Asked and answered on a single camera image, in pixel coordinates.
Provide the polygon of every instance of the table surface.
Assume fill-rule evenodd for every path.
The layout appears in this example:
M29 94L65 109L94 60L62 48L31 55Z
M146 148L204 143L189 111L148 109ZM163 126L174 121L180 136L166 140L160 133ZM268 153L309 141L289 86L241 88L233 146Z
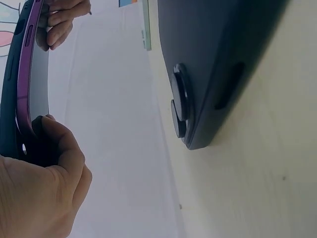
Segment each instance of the table surface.
M316 237L317 1L290 1L238 104L197 151L175 136L157 0L149 10L151 69L187 237Z

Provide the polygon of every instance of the hand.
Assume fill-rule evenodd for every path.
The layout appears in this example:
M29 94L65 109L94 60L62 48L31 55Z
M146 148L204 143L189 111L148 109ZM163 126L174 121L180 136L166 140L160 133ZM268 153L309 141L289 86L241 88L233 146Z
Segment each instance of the hand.
M69 129L48 117L43 130L60 155L47 168L0 157L0 238L65 238L92 174Z
M86 15L90 12L89 0L55 0L50 4L48 26L52 29L48 32L48 45L55 50L68 37L73 28L75 17Z

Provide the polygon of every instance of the hole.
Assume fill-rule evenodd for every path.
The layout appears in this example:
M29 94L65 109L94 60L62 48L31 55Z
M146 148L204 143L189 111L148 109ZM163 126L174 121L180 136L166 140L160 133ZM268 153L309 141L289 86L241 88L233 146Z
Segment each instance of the hole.
M22 150L23 150L23 153L26 155L27 152L26 152L25 144L22 144Z
M18 21L18 23L16 24L16 27L15 27L15 31L14 31L15 36L20 34L23 31L24 24L25 24L25 19Z
M225 86L219 101L214 107L216 110L224 109L228 105L231 96L233 95L240 82L240 79L242 78L244 69L245 64L243 62L239 62L232 67L228 79L225 80L225 82L227 82L227 85Z

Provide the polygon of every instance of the purple phone frame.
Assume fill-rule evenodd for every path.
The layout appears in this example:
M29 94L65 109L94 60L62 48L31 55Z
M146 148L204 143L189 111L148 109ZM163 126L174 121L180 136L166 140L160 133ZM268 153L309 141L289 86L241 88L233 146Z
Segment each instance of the purple phone frame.
M43 1L44 0L34 0L33 2L31 13L26 25L26 30L23 38L19 63L19 73L17 81L16 121L20 133L23 136L27 137L36 137L32 129L32 122L30 118L29 92L33 47L35 43L35 34L42 10ZM28 39L30 39L30 44L26 46L26 41L28 41Z

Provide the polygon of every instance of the phone side button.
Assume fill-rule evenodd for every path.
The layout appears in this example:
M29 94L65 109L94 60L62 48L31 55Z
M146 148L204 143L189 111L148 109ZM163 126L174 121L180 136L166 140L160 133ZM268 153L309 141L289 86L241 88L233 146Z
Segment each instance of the phone side button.
M32 36L32 30L33 30L33 25L30 25L29 29L28 29L27 36L26 36L26 41L25 41L25 46L26 47L28 47L30 45L31 36Z
M14 62L14 56L12 57L12 60L10 60L9 62L8 62L8 76L7 76L7 81L10 81L10 79L11 79L11 77L12 77L12 65L13 65L13 62Z

